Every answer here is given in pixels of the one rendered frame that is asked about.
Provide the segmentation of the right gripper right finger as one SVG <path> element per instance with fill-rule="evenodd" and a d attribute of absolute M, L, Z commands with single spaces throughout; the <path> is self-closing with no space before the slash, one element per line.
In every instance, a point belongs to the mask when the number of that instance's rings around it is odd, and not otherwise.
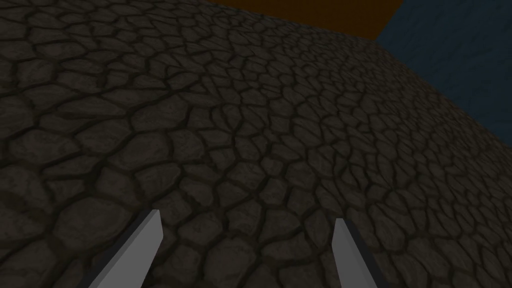
<path fill-rule="evenodd" d="M 335 220 L 331 247 L 341 288 L 390 288 L 352 221 Z"/>

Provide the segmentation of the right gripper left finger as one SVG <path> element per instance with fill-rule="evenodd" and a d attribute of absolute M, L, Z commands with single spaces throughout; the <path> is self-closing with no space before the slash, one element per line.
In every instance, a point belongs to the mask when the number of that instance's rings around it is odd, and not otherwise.
<path fill-rule="evenodd" d="M 141 288 L 163 237 L 161 212 L 144 210 L 77 288 Z"/>

